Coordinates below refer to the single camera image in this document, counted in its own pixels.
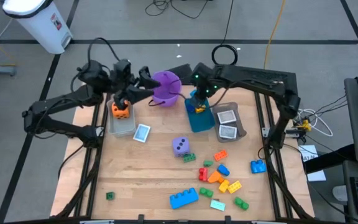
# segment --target clear plastic container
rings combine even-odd
[[[134,106],[129,105],[130,116],[128,119],[116,119],[111,113],[111,105],[113,103],[114,100],[109,100],[106,103],[106,106],[109,110],[109,133],[115,135],[115,137],[133,135],[136,131]]]
[[[234,115],[236,116],[236,121],[233,121],[231,123],[226,123],[224,125],[237,128],[237,136],[235,139],[226,139],[226,138],[221,138],[219,136],[220,123],[219,123],[218,113],[223,112],[223,111],[229,111],[229,110],[234,111]],[[215,119],[216,137],[218,138],[219,142],[221,142],[221,143],[232,142],[232,141],[236,141],[236,140],[247,135],[247,131],[245,131],[244,128],[242,127],[237,103],[230,102],[230,103],[222,103],[222,104],[216,105],[216,106],[212,107],[212,114]]]

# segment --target plastic bin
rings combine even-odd
[[[52,0],[5,0],[2,9],[51,54],[62,54],[73,38]]]
[[[228,111],[228,110],[233,110],[234,111],[234,115],[236,116],[236,121],[233,121],[231,123],[227,123],[227,124],[224,124],[224,125],[237,128],[237,136],[236,136],[235,139],[226,139],[226,138],[221,138],[219,136],[219,125],[220,125],[220,123],[219,123],[218,113],[223,112],[223,111]],[[230,102],[230,103],[222,103],[222,104],[216,105],[216,106],[212,107],[212,114],[213,114],[214,119],[215,119],[216,137],[218,138],[219,142],[225,143],[225,142],[237,141],[240,138],[242,138],[242,137],[247,135],[247,131],[245,131],[244,128],[242,127],[242,123],[241,123],[239,112],[238,112],[238,104],[237,103]]]
[[[116,119],[111,113],[111,105],[114,100],[109,100],[106,106],[109,110],[108,123],[109,133],[115,135],[115,137],[122,137],[135,134],[135,110],[133,105],[129,105],[130,116],[128,119]]]

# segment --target large blue lego brick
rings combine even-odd
[[[180,208],[184,205],[187,205],[191,202],[198,201],[198,194],[194,187],[189,190],[185,190],[183,193],[177,193],[176,195],[171,195],[169,197],[172,209]]]
[[[220,172],[222,175],[230,174],[229,170],[222,164],[218,166],[218,172]]]
[[[257,174],[265,171],[266,171],[266,165],[264,164],[262,159],[259,159],[257,161],[251,161],[251,172],[253,174]]]

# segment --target table leg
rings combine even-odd
[[[305,171],[307,174],[316,172],[328,167],[342,164],[345,160],[356,160],[354,144],[344,146],[335,152],[330,152],[317,158],[305,162]]]

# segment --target gray floor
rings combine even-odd
[[[62,16],[67,18],[74,0],[55,1]],[[229,14],[229,1],[214,0],[202,15],[191,20],[168,9],[158,17],[150,17],[144,8],[152,0],[80,0],[71,31],[76,40],[104,37],[110,40],[142,39],[221,39]],[[203,1],[175,1],[176,7],[195,15]],[[234,1],[228,39],[268,39],[280,9],[280,1]],[[358,24],[358,0],[347,0]],[[9,18],[0,10],[0,31]],[[33,39],[16,21],[3,35],[4,40]],[[282,20],[275,34],[282,40],[357,40],[340,0],[287,0]],[[0,206],[14,166],[21,151],[25,133],[21,112],[38,100],[53,55],[38,44],[2,44],[19,66],[14,78],[0,76]],[[148,65],[152,72],[183,63],[194,67],[198,62],[212,65],[213,44],[121,44],[117,54],[129,58],[136,72]],[[234,44],[239,50],[239,65],[263,67],[264,44]],[[60,57],[48,97],[68,93],[76,67],[86,61],[86,44],[70,45]],[[111,67],[114,60],[103,45],[95,45],[93,57]],[[218,52],[222,63],[231,60],[230,52]],[[0,53],[0,63],[7,60]],[[317,109],[344,94],[343,79],[358,76],[358,44],[354,45],[272,45],[267,68],[295,72],[302,108]],[[55,118],[70,122],[74,111],[56,114]],[[324,115],[334,132],[332,138],[320,133],[310,136],[337,149],[352,142],[347,109]],[[49,140],[34,139],[24,164],[6,221],[47,218],[57,185],[57,170],[63,160],[67,139],[55,136]],[[319,151],[327,149],[316,146]],[[333,186],[343,183],[341,168],[326,170],[327,182],[313,184],[331,201]],[[322,220],[343,221],[343,216],[328,207],[311,190],[316,216]]]

